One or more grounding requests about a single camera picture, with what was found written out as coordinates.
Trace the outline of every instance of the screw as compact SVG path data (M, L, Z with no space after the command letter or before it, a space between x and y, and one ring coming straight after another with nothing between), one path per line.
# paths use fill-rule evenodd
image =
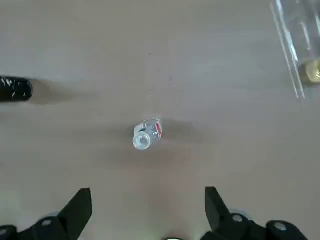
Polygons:
M281 230L281 231L286 231L286 230L287 230L286 226L285 226L282 222L276 222L276 223L274 224L274 227L275 227L276 229Z
M0 230L0 236L3 236L7 233L7 229L1 229Z
M42 226L46 227L46 226L49 226L51 224L51 220L44 220L42 222Z
M233 219L233 221L238 222L238 223L241 223L243 221L242 216L240 216L240 215L234 215L232 217L232 219Z

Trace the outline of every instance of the beige table surface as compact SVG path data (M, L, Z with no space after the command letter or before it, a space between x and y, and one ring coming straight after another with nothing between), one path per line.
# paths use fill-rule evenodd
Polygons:
M83 240L198 240L205 186L257 223L320 229L320 107L296 99L267 0L2 0L0 224L20 230L90 187ZM162 141L132 146L162 116Z

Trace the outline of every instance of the bottle cap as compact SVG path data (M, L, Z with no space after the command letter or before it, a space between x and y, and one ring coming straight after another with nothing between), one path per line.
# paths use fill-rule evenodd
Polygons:
M146 150L151 145L151 137L145 131L140 131L133 137L133 145L138 150Z

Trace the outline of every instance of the red label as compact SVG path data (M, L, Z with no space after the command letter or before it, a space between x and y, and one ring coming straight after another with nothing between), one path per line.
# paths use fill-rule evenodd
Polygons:
M155 126L156 126L156 130L158 132L159 139L160 139L162 137L162 130L161 130L160 124L156 123Z

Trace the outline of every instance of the small glass bottle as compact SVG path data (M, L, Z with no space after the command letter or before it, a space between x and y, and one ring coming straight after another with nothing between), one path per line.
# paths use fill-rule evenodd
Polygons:
M142 121L134 128L133 145L138 150L147 150L162 137L162 125L159 117Z
M271 10L297 97L320 84L320 0L272 0Z

